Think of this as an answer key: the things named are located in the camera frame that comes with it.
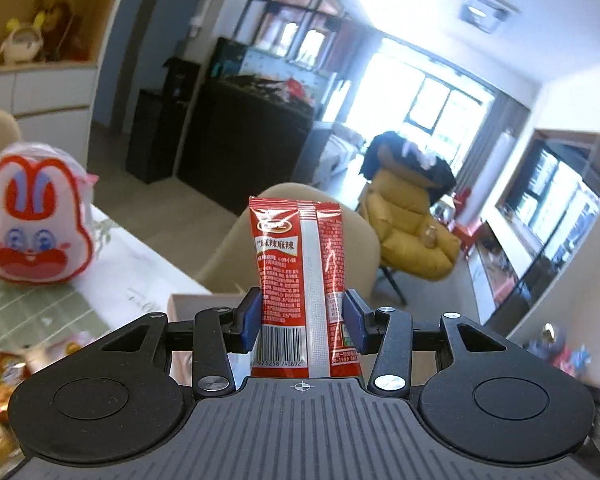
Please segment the red long snack packet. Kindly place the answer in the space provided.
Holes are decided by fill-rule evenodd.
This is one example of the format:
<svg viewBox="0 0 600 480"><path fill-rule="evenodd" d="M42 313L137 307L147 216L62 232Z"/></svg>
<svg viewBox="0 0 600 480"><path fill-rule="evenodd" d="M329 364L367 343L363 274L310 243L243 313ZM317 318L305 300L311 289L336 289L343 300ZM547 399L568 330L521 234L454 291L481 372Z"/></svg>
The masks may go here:
<svg viewBox="0 0 600 480"><path fill-rule="evenodd" d="M362 374L342 319L342 213L335 203L253 197L249 215L262 290L251 374L331 378Z"/></svg>

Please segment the pink cardboard box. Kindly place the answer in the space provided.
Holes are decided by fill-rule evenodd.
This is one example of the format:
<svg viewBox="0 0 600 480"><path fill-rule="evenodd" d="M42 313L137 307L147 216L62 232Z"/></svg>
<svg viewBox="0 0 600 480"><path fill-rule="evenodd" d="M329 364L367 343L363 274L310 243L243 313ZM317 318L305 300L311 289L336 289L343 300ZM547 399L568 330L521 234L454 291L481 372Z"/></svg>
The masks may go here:
<svg viewBox="0 0 600 480"><path fill-rule="evenodd" d="M241 294L219 295L172 295L166 307L170 322L193 321L195 315L208 308L236 308L242 301ZM237 388L250 375L250 354L229 353L230 368ZM183 386L192 385L193 353L174 351L172 353L171 376Z"/></svg>

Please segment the white tv console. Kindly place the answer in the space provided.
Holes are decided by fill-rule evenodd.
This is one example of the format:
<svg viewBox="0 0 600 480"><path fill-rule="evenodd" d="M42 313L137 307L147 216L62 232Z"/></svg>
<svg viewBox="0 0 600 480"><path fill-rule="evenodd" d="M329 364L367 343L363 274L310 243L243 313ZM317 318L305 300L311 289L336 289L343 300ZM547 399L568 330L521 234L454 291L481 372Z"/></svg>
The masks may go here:
<svg viewBox="0 0 600 480"><path fill-rule="evenodd" d="M531 294L486 222L475 230L467 262L479 322L507 335L529 312Z"/></svg>

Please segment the red child stool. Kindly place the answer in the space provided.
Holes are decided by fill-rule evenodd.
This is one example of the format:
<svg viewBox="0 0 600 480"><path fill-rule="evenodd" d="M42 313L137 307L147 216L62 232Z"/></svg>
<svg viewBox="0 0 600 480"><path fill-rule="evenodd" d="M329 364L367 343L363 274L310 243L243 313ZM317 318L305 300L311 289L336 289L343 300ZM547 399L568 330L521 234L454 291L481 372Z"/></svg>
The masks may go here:
<svg viewBox="0 0 600 480"><path fill-rule="evenodd" d="M460 240L460 249L465 258L474 248L483 225L479 217L471 219L466 216L471 192L471 188L463 188L453 194L454 216L449 224L450 232Z"/></svg>

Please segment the yellow lounge chair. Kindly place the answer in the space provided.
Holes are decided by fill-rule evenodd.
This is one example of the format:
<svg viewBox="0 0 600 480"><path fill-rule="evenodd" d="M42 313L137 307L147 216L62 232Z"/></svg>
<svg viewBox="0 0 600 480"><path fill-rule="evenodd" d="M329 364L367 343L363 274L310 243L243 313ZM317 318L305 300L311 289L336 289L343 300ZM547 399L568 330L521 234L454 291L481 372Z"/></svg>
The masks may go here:
<svg viewBox="0 0 600 480"><path fill-rule="evenodd" d="M440 281L453 271L460 254L460 240L431 213L455 188L454 174L446 160L421 151L395 131L373 138L360 174L366 185L356 211L375 231L379 269L400 304L406 304L394 272Z"/></svg>

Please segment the white floor air conditioner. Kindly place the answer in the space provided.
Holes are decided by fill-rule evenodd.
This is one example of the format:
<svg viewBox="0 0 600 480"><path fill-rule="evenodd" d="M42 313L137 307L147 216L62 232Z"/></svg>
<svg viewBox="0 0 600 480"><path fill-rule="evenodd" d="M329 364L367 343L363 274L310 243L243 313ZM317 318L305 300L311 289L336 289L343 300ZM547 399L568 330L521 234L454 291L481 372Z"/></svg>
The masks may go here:
<svg viewBox="0 0 600 480"><path fill-rule="evenodd" d="M501 172L503 171L506 162L509 159L510 152L516 143L515 137L512 135L512 130L504 130L498 137L498 142L486 160L483 170L480 172L476 181L476 185L472 190L471 198L474 200L474 217L478 218L483 210L486 201L488 200L494 185Z"/></svg>

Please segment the green grid tablecloth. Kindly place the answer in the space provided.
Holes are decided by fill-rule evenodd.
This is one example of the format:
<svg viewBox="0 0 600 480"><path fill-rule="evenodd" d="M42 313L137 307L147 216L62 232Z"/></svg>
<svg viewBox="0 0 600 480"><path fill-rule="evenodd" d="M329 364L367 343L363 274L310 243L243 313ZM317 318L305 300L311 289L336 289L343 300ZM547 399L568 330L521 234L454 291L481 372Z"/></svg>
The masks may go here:
<svg viewBox="0 0 600 480"><path fill-rule="evenodd" d="M18 353L38 344L109 326L71 285L24 286L0 280L0 350Z"/></svg>

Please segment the black cabinet with fish tank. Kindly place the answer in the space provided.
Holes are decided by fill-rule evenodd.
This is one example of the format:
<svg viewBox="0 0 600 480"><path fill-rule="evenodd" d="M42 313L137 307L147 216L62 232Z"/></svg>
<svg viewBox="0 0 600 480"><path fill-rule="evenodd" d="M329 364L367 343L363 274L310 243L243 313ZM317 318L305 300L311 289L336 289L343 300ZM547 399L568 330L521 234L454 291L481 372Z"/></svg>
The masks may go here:
<svg viewBox="0 0 600 480"><path fill-rule="evenodd" d="M279 39L312 39L326 53L343 22L306 6L247 0L230 35L216 40L184 134L178 178L234 214L272 185L311 183L328 140L315 125L328 80L254 40L273 24Z"/></svg>

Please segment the black water dispenser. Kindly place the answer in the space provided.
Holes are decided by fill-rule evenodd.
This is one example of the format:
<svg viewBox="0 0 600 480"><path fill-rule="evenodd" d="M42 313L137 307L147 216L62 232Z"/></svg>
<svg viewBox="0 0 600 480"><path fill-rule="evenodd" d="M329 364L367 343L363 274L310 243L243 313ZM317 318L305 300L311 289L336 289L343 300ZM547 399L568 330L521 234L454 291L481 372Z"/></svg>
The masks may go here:
<svg viewBox="0 0 600 480"><path fill-rule="evenodd" d="M172 56L161 90L140 89L125 170L145 184L173 174L185 118L201 65Z"/></svg>

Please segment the red white rabbit plush bag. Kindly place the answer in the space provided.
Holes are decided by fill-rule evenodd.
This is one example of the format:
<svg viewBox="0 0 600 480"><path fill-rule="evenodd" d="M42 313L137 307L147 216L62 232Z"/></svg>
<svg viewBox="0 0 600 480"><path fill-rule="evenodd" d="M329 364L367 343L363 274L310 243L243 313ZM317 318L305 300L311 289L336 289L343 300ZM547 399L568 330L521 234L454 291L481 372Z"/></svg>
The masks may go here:
<svg viewBox="0 0 600 480"><path fill-rule="evenodd" d="M97 177L48 144L0 152L0 278L27 285L68 282L94 258Z"/></svg>

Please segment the ceiling light fixture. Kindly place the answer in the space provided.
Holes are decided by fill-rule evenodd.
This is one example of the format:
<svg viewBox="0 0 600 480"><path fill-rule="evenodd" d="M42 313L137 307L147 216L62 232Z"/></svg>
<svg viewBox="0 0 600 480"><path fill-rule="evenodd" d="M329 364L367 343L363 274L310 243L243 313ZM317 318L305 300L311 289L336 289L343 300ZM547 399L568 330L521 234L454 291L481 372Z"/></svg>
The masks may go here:
<svg viewBox="0 0 600 480"><path fill-rule="evenodd" d="M465 0L460 7L460 20L487 35L495 34L517 15L517 9L500 0Z"/></svg>

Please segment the white yellow rabbit figurine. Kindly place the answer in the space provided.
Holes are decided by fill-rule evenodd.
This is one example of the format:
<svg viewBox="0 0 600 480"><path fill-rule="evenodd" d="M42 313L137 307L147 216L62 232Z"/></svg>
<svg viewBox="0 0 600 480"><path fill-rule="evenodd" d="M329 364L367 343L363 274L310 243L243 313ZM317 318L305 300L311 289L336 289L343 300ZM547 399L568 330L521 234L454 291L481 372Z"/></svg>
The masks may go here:
<svg viewBox="0 0 600 480"><path fill-rule="evenodd" d="M6 65L34 61L44 44L41 29L45 17L46 13L40 11L35 14L32 23L21 23L18 18L11 18L7 22L7 36L0 47Z"/></svg>

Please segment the wooden display shelf cabinet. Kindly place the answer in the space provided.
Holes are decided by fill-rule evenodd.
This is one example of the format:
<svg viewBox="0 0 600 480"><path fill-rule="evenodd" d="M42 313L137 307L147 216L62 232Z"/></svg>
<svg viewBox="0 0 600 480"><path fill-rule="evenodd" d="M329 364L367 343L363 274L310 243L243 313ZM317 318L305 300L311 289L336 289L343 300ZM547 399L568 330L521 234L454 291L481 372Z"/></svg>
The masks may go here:
<svg viewBox="0 0 600 480"><path fill-rule="evenodd" d="M96 89L121 0L0 0L0 110L24 140L87 161Z"/></svg>

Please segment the television on wall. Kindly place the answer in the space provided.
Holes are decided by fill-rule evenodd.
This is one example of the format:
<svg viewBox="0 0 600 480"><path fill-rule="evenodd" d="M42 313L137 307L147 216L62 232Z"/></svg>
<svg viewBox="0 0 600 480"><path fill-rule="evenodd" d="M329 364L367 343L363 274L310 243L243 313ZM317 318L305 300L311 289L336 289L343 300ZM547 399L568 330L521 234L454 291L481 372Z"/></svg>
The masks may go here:
<svg viewBox="0 0 600 480"><path fill-rule="evenodd" d="M600 180L585 182L588 152L558 141L534 140L498 207L513 221L534 260L559 270L600 213Z"/></svg>

